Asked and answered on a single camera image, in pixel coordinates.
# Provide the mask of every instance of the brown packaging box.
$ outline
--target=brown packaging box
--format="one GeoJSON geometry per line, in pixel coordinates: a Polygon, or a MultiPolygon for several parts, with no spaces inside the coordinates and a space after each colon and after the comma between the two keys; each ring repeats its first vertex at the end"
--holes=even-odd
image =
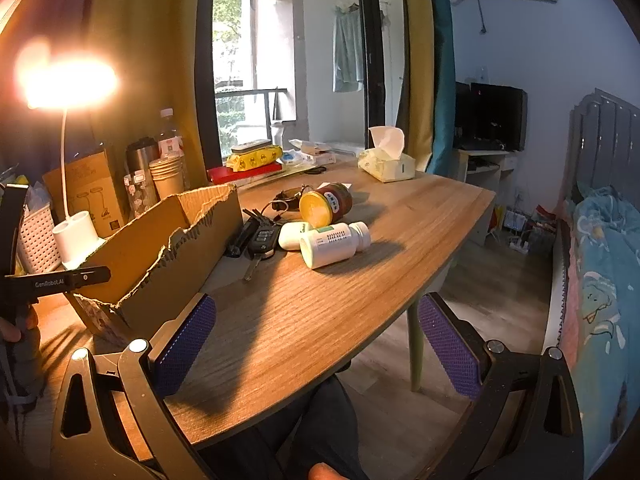
{"type": "MultiPolygon", "coordinates": [[[[69,214],[88,211],[100,238],[108,238],[127,223],[129,205],[124,184],[117,187],[109,171],[106,152],[65,165],[69,214]]],[[[58,221],[65,219],[60,168],[42,176],[53,200],[58,221]]]]}
{"type": "Polygon", "coordinates": [[[67,294],[92,332],[124,346],[175,319],[242,227],[233,184],[173,195],[107,240],[81,267],[107,266],[108,283],[67,294]]]}

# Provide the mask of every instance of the jar label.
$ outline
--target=jar label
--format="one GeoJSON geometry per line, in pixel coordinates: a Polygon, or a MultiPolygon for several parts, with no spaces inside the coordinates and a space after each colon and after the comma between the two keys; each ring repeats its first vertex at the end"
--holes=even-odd
{"type": "Polygon", "coordinates": [[[329,205],[331,206],[331,211],[334,212],[334,214],[336,214],[338,211],[340,211],[340,203],[338,202],[338,197],[335,196],[333,193],[327,191],[324,194],[324,197],[329,201],[329,205]]]}

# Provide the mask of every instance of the dark pants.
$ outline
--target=dark pants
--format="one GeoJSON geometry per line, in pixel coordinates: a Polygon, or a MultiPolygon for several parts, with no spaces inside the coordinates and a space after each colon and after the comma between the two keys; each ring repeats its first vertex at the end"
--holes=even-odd
{"type": "Polygon", "coordinates": [[[200,455],[220,480],[268,480],[276,453],[298,421],[289,460],[282,467],[286,480],[307,480],[318,463],[349,480],[368,480],[358,458],[356,414],[336,376],[200,455]]]}

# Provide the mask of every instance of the gray headboard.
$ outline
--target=gray headboard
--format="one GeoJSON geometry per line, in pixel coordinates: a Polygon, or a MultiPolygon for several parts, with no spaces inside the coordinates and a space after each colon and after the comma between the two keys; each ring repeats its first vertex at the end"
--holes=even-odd
{"type": "Polygon", "coordinates": [[[570,132],[564,196],[577,182],[611,185],[640,209],[640,109],[596,88],[572,111],[570,132]]]}

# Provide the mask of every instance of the yellow pouch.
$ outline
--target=yellow pouch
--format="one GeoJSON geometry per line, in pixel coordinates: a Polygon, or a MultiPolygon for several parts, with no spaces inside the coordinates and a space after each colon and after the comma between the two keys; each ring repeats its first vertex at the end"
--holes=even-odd
{"type": "Polygon", "coordinates": [[[226,166],[236,173],[238,171],[249,171],[261,168],[267,164],[275,162],[282,156],[280,146],[267,146],[260,150],[249,153],[232,153],[226,160],[226,166]]]}

